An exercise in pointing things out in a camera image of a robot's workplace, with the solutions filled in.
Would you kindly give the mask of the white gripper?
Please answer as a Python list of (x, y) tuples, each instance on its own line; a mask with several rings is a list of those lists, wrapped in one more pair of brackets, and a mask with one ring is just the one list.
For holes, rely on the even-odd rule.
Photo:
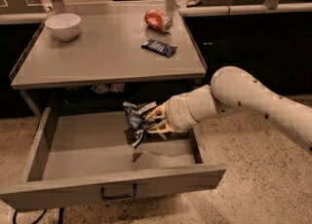
[(150, 134), (158, 134), (166, 140), (167, 133), (191, 130), (203, 120), (203, 106), (201, 93), (174, 95), (165, 104), (156, 106), (146, 115), (146, 120), (163, 120), (146, 131)]

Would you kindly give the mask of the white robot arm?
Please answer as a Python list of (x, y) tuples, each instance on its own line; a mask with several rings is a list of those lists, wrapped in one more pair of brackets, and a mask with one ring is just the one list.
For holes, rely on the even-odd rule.
[(151, 133), (185, 132), (206, 119), (237, 111), (257, 114), (312, 154), (312, 108), (270, 91), (235, 66), (218, 69), (209, 84), (172, 96), (146, 118), (159, 121)]

